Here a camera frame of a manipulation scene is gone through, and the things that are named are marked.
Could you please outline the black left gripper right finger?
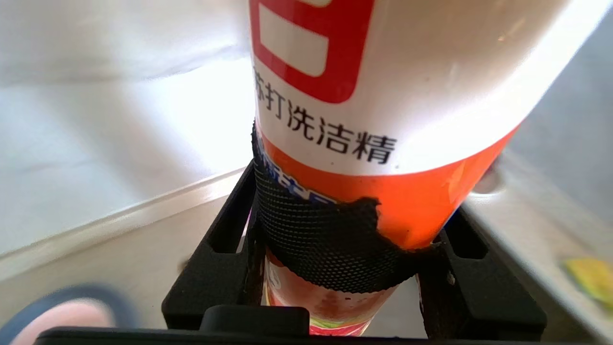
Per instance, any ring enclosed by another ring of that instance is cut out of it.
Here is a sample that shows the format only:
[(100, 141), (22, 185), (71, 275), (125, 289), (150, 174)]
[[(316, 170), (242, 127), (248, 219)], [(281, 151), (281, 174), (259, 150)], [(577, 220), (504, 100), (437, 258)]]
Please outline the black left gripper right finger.
[(541, 340), (545, 312), (466, 211), (451, 216), (435, 245), (416, 278), (429, 339)]

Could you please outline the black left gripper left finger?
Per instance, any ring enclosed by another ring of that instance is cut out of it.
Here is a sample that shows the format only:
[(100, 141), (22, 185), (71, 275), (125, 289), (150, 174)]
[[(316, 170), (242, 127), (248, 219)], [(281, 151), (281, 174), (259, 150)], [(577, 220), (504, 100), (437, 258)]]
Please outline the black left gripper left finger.
[(255, 194), (250, 163), (162, 302), (168, 328), (197, 330), (217, 305), (261, 303), (265, 245)]

